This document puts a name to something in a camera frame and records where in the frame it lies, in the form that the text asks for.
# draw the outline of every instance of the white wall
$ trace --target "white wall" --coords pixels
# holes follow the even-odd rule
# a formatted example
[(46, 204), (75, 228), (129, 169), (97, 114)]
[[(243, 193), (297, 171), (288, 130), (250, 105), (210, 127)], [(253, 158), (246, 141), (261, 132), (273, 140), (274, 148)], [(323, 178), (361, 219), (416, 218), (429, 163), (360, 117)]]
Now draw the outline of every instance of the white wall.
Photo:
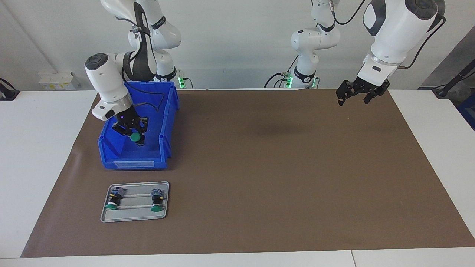
[(0, 77), (20, 90), (40, 90), (39, 71), (56, 72), (0, 0)]
[[(74, 72), (84, 84), (84, 61), (97, 52), (131, 50), (127, 33), (130, 25), (116, 21), (99, 0), (0, 0), (60, 72)], [(262, 87), (269, 76), (287, 70), (296, 53), (290, 46), (295, 30), (313, 27), (310, 1), (288, 0), (161, 0), (167, 19), (183, 35), (183, 43), (172, 49), (175, 64), (199, 88)], [(473, 0), (446, 0), (448, 22), (426, 45), (411, 70), (391, 78), (392, 89), (416, 89), (475, 25)], [(341, 1), (337, 16), (346, 20), (359, 1)], [(321, 88), (335, 88), (342, 80), (354, 79), (373, 42), (361, 22), (362, 14), (341, 27), (342, 41), (319, 52), (317, 75)], [(0, 34), (5, 31), (3, 23)], [(38, 51), (22, 49), (21, 39), (9, 32), (1, 64), (15, 55), (30, 57), (30, 66), (13, 66), (0, 76), (32, 83), (32, 73), (51, 68), (36, 59)]]

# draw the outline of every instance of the green light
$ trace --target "green light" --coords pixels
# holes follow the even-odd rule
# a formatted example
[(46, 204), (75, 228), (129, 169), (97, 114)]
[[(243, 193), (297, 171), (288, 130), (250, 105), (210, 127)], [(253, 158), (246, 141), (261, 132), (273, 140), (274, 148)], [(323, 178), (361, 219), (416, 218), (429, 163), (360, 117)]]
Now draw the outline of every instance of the green light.
[(178, 77), (178, 82), (180, 83), (180, 88), (185, 88), (186, 87), (186, 84), (185, 84), (185, 81), (183, 80), (183, 78)]
[(289, 77), (287, 78), (287, 83), (286, 83), (285, 86), (286, 86), (287, 88), (292, 88), (292, 83), (293, 83), (293, 81), (294, 81), (294, 77), (293, 77), (293, 76), (289, 76)]

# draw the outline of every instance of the metal tray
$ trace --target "metal tray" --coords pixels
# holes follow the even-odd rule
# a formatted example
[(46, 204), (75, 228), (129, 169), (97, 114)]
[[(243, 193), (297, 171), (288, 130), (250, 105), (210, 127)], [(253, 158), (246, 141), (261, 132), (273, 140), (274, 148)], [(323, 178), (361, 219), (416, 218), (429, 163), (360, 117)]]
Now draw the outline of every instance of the metal tray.
[[(108, 203), (109, 194), (115, 186), (125, 189), (125, 195), (118, 209), (106, 209), (105, 205)], [(150, 193), (154, 189), (160, 189), (164, 194), (164, 200), (162, 202), (164, 209), (160, 212), (150, 210), (152, 207), (152, 196)], [(170, 184), (166, 181), (113, 184), (109, 186), (107, 190), (101, 214), (101, 222), (163, 219), (167, 215), (169, 189)]]

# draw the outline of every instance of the cable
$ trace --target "cable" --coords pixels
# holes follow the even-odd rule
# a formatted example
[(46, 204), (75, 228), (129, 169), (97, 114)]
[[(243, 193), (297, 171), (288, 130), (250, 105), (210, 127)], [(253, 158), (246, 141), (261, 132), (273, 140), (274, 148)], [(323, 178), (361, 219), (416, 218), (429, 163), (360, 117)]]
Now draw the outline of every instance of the cable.
[(463, 80), (466, 80), (466, 79), (470, 78), (470, 76), (472, 76), (473, 74), (475, 74), (475, 71), (472, 72), (471, 74), (465, 76), (465, 78), (461, 79), (460, 81), (463, 81)]
[(429, 37), (427, 37), (427, 39), (424, 41), (424, 43), (422, 43), (422, 46), (419, 48), (419, 51), (417, 52), (416, 56), (414, 57), (414, 59), (412, 60), (412, 63), (409, 65), (409, 66), (402, 66), (402, 67), (398, 67), (398, 69), (408, 69), (410, 67), (412, 67), (412, 65), (414, 65), (414, 63), (416, 62), (417, 58), (419, 57), (419, 54), (420, 52), (422, 51), (422, 49), (424, 48), (424, 46), (426, 45), (426, 43), (429, 41), (429, 39), (434, 36), (434, 34), (440, 29), (442, 28), (442, 26), (445, 24), (445, 22), (447, 21), (446, 17), (444, 16), (441, 16), (441, 19), (442, 19), (442, 23), (439, 25), (439, 27), (437, 27), (436, 30), (434, 30), (430, 35)]
[(274, 77), (279, 76), (279, 75), (280, 75), (280, 76), (284, 76), (284, 75), (282, 75), (282, 73), (280, 73), (280, 72), (278, 72), (278, 73), (272, 75), (272, 76), (267, 80), (266, 85), (264, 85), (264, 88), (267, 88), (267, 85), (270, 83), (270, 81), (271, 81)]
[(126, 18), (118, 18), (118, 17), (115, 17), (116, 20), (123, 20), (123, 21), (128, 21), (130, 23), (132, 23), (134, 26), (137, 26), (137, 24), (135, 24), (135, 22), (131, 21), (130, 19), (126, 19)]
[[(472, 72), (471, 74), (465, 76), (463, 79), (461, 79), (459, 82), (463, 81), (463, 80), (466, 80), (468, 78), (470, 78), (470, 76), (472, 76), (473, 74), (475, 74), (475, 71)], [(444, 87), (444, 86), (447, 86), (448, 84), (444, 84), (444, 85), (439, 85), (439, 86), (436, 86), (436, 87), (433, 87), (432, 89), (437, 89), (437, 88), (441, 88), (441, 87)]]
[(191, 88), (192, 88), (192, 89), (195, 89), (195, 87), (193, 86), (193, 81), (192, 81), (190, 78), (183, 78), (183, 81), (190, 81), (190, 83), (191, 83)]
[(280, 82), (280, 84), (282, 84), (282, 82), (285, 82), (285, 81), (287, 81), (287, 80), (286, 79), (281, 79), (281, 80), (276, 81), (275, 84), (274, 84), (274, 88), (276, 88), (278, 82)]
[(125, 79), (125, 76), (124, 76), (124, 67), (122, 67), (122, 80), (125, 82), (125, 84), (127, 84), (130, 88), (132, 88), (133, 90), (137, 91), (137, 92), (141, 92), (141, 93), (144, 93), (144, 94), (151, 94), (151, 95), (161, 95), (161, 99), (160, 99), (160, 103), (158, 104), (158, 109), (160, 109), (160, 106), (163, 102), (163, 100), (165, 99), (165, 94), (164, 93), (157, 93), (157, 92), (147, 92), (147, 91), (142, 91), (140, 89), (137, 89), (135, 88), (134, 86), (132, 86), (131, 84), (129, 84), (129, 82)]
[(151, 103), (148, 103), (148, 102), (135, 104), (133, 106), (142, 106), (142, 105), (151, 105), (155, 109), (156, 112), (160, 111), (160, 106), (154, 106), (154, 105), (152, 105)]
[(13, 85), (11, 85), (11, 83), (9, 83), (7, 80), (0, 78), (0, 81), (4, 82), (6, 85), (10, 86), (13, 90), (16, 91), (15, 87), (13, 87)]
[(341, 23), (338, 21), (338, 19), (336, 18), (336, 15), (335, 15), (335, 9), (333, 8), (333, 1), (330, 0), (330, 9), (332, 11), (332, 15), (333, 15), (333, 18), (335, 19), (335, 22), (338, 23), (339, 25), (346, 25), (348, 23), (350, 23), (354, 17), (356, 16), (356, 14), (358, 14), (358, 11), (360, 11), (361, 7), (363, 6), (363, 4), (365, 3), (366, 0), (363, 0), (360, 4), (360, 6), (356, 9), (355, 13), (353, 14), (353, 16), (347, 21), (347, 22), (344, 22), (344, 23)]
[(290, 64), (290, 67), (289, 69), (287, 70), (287, 72), (290, 72), (290, 69), (292, 68), (292, 66), (295, 64), (295, 62), (297, 61), (298, 59), (298, 55), (295, 57), (295, 59), (292, 61), (292, 64)]

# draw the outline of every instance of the blue plastic bin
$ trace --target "blue plastic bin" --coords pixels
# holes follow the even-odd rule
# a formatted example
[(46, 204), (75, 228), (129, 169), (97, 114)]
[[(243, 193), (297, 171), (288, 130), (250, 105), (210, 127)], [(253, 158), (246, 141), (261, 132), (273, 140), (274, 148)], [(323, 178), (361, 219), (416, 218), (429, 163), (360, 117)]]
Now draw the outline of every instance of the blue plastic bin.
[(145, 146), (137, 146), (128, 136), (122, 136), (112, 129), (117, 121), (109, 119), (104, 124), (99, 137), (99, 152), (102, 164), (110, 170), (153, 170), (166, 169), (166, 160), (171, 157), (171, 130), (175, 113), (180, 108), (178, 94), (173, 82), (129, 82), (131, 86), (145, 92), (163, 93), (147, 94), (125, 85), (132, 96), (134, 104), (160, 104), (159, 112), (150, 105), (136, 107), (140, 117), (148, 117), (148, 130), (145, 133)]

